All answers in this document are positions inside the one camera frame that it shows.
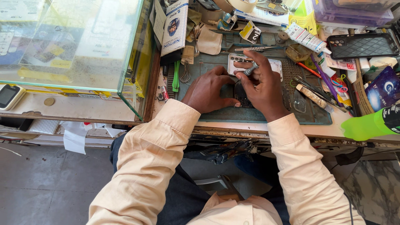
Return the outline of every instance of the dark jeans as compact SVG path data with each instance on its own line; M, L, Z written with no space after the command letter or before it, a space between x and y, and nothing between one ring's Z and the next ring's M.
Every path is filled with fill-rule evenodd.
M110 161L117 171L118 150L125 135L114 140L111 144ZM289 213L285 205L283 190L279 184L278 165L275 159L261 155L252 155L253 162L246 156L236 156L235 165L243 172L254 176L260 181L272 186L272 189L261 195L269 200L276 210L284 225L290 225ZM157 216L157 225L185 225L198 216L210 195L200 189L180 165L170 179L165 191L166 202L164 208Z

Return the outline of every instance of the marble surface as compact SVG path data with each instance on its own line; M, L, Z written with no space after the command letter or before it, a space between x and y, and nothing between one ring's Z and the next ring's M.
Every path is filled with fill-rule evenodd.
M400 224L398 161L360 161L341 187L363 218L381 225Z

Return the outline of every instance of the green plastic tool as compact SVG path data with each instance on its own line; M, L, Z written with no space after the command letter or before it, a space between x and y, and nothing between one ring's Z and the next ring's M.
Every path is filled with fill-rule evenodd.
M180 60L174 62L175 71L174 71L174 81L172 82L172 91L178 92L179 91L179 65Z

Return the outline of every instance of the glass display case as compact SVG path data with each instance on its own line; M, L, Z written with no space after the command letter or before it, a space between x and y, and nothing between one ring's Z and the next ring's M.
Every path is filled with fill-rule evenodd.
M152 0L0 4L0 82L125 102L142 120L156 49Z

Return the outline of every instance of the blue packaging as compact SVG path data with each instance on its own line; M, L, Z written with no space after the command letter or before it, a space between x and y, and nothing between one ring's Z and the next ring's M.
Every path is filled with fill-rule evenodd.
M393 105L400 99L400 79L395 71L387 66L365 89L368 100L375 112Z

